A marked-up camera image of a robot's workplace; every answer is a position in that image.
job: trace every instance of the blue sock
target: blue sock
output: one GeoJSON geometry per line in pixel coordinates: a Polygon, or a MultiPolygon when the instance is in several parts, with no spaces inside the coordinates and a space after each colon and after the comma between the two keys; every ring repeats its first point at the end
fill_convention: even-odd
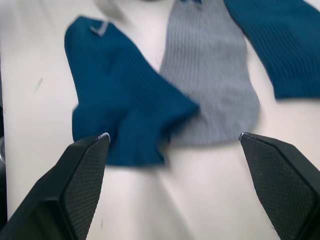
{"type": "Polygon", "coordinates": [[[202,0],[192,0],[194,1],[196,4],[202,4],[202,0]]]}
{"type": "Polygon", "coordinates": [[[303,0],[224,0],[262,61],[275,98],[320,97],[320,12],[303,0]]]}
{"type": "Polygon", "coordinates": [[[79,17],[66,31],[65,52],[78,106],[72,114],[75,141],[108,132],[106,164],[164,163],[158,148],[199,110],[159,76],[138,48],[113,24],[79,17]]]}

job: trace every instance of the sock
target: sock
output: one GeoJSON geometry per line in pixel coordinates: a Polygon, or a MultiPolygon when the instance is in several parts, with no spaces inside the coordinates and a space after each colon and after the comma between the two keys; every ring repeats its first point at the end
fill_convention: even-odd
{"type": "Polygon", "coordinates": [[[201,4],[202,0],[192,0],[194,1],[196,4],[201,4]]]}
{"type": "Polygon", "coordinates": [[[320,12],[303,0],[224,0],[281,98],[320,97],[320,12]]]}
{"type": "Polygon", "coordinates": [[[175,1],[160,74],[201,108],[173,145],[236,141],[256,124],[260,104],[249,79],[246,42],[223,0],[175,1]]]}
{"type": "Polygon", "coordinates": [[[199,107],[159,76],[113,24],[102,35],[92,31],[102,24],[79,17],[65,34],[79,102],[72,114],[73,139],[108,132],[106,164],[163,164],[159,144],[199,107]]]}

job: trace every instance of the white surface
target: white surface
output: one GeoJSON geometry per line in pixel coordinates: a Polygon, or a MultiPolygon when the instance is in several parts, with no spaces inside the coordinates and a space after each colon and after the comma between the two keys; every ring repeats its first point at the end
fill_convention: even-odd
{"type": "MultiPolygon", "coordinates": [[[[103,1],[100,8],[117,18],[116,25],[158,70],[173,0],[116,0],[122,18],[103,1]]],[[[320,9],[320,1],[312,2],[320,9]]],[[[9,216],[73,142],[77,95],[64,33],[77,15],[104,17],[92,0],[0,0],[9,216]]],[[[320,169],[320,101],[276,102],[263,65],[247,45],[261,103],[254,132],[294,144],[320,169]]],[[[163,169],[106,168],[88,240],[278,239],[238,142],[166,154],[170,164],[163,169]]]]}

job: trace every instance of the knit fabric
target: knit fabric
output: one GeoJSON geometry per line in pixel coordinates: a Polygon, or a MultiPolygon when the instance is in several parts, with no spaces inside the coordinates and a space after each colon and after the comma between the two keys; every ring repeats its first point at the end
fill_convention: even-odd
{"type": "Polygon", "coordinates": [[[262,61],[276,99],[320,97],[320,12],[303,0],[224,0],[262,61]]]}
{"type": "Polygon", "coordinates": [[[201,4],[202,0],[192,0],[194,1],[196,4],[201,4]]]}
{"type": "Polygon", "coordinates": [[[260,104],[249,79],[246,42],[223,0],[175,1],[160,74],[201,108],[173,145],[236,141],[255,126],[260,104]]]}
{"type": "Polygon", "coordinates": [[[72,114],[73,139],[108,132],[106,164],[163,164],[159,144],[199,108],[159,76],[113,24],[102,36],[91,30],[101,24],[79,17],[65,34],[79,102],[72,114]]]}

